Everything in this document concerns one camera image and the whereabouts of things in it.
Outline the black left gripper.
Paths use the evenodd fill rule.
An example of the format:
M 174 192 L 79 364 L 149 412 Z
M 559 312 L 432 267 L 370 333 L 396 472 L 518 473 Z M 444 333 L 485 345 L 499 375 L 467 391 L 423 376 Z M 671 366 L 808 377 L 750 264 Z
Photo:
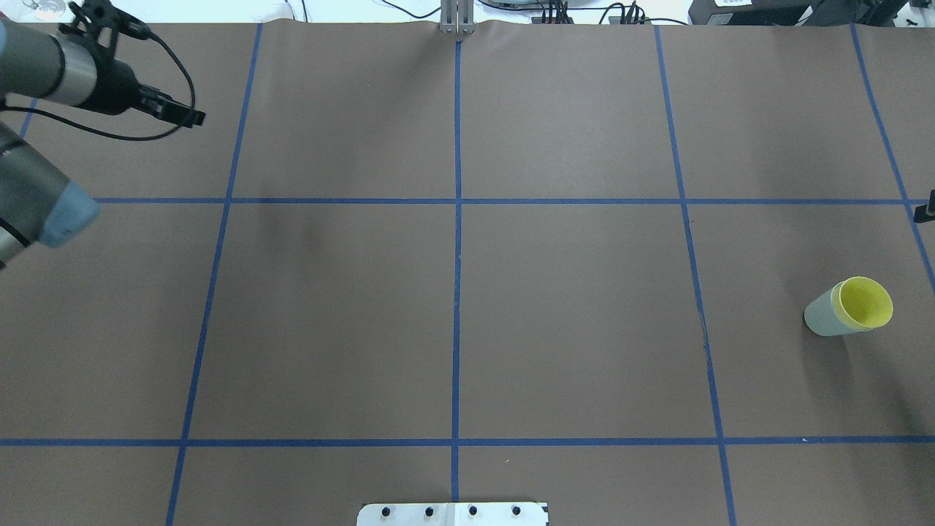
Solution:
M 207 116 L 204 111 L 141 84 L 128 64 L 106 56 L 92 58 L 96 67 L 96 83 L 88 96 L 88 110 L 104 115 L 120 115 L 135 109 L 184 129 L 203 126 Z

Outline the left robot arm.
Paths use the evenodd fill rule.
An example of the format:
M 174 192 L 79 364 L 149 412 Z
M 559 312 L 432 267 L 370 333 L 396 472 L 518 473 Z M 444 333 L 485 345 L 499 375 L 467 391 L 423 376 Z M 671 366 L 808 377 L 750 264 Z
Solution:
M 17 21 L 2 21 L 2 112 L 34 116 L 104 139 L 148 142 L 201 126 L 196 84 L 163 37 L 107 1 L 69 4 L 74 19 L 55 34 Z M 138 80 L 133 67 L 117 57 L 121 37 L 153 41 L 170 57 L 189 90 L 183 102 Z M 118 116 L 139 111 L 168 124 L 166 131 L 131 136 L 95 129 L 42 109 L 41 102 Z M 99 203 L 76 180 L 33 147 L 23 130 L 2 124 L 2 267 L 34 245 L 59 248 L 70 243 L 100 213 Z

